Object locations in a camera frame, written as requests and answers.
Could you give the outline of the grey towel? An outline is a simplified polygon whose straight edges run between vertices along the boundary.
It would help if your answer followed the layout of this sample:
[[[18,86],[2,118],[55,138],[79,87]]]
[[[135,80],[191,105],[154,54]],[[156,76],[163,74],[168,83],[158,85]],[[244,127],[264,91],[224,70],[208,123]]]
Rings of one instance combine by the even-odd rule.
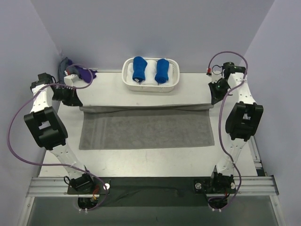
[[[81,107],[81,150],[127,150],[214,145],[211,105]]]

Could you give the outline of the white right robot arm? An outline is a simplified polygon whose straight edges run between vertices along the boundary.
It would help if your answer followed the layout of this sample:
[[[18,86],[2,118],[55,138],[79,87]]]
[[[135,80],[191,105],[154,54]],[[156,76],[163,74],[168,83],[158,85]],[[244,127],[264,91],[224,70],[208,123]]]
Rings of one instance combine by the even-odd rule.
[[[221,102],[220,113],[224,112],[226,98],[230,101],[231,110],[225,122],[219,115],[218,135],[223,157],[214,167],[209,189],[219,193],[223,189],[235,189],[233,179],[235,163],[248,142],[255,135],[259,126],[263,106],[256,103],[249,89],[246,68],[236,66],[233,62],[226,62],[221,66],[221,73],[211,73],[212,81],[208,84],[211,93],[211,104]]]

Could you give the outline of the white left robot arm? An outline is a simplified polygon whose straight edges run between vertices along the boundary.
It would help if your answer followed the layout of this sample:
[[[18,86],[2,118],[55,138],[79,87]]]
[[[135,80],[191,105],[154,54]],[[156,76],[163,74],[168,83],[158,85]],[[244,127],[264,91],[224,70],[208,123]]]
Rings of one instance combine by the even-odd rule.
[[[39,147],[50,151],[67,171],[64,181],[75,191],[89,194],[95,189],[95,182],[67,143],[68,132],[52,101],[61,101],[66,106],[83,106],[75,89],[53,85],[50,74],[41,73],[31,84],[36,97],[29,114],[24,116],[25,124]]]

